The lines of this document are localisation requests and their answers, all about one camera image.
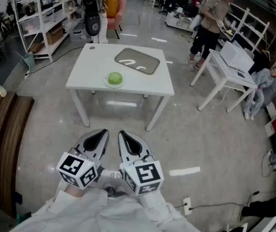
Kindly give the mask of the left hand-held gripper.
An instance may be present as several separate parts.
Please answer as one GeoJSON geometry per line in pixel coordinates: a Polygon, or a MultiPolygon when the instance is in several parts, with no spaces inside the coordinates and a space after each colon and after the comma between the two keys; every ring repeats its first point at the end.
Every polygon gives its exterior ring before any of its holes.
{"type": "Polygon", "coordinates": [[[98,129],[81,136],[69,152],[64,152],[56,169],[61,178],[81,190],[98,182],[104,168],[100,159],[106,152],[109,131],[98,129]]]}

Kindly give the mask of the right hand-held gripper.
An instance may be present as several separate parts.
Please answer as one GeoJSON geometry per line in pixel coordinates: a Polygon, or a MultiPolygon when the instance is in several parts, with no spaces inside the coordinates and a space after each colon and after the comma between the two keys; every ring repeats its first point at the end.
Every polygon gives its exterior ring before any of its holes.
{"type": "Polygon", "coordinates": [[[118,133],[122,178],[135,195],[158,191],[164,182],[161,164],[154,159],[148,143],[138,135],[121,130],[118,133]]]}

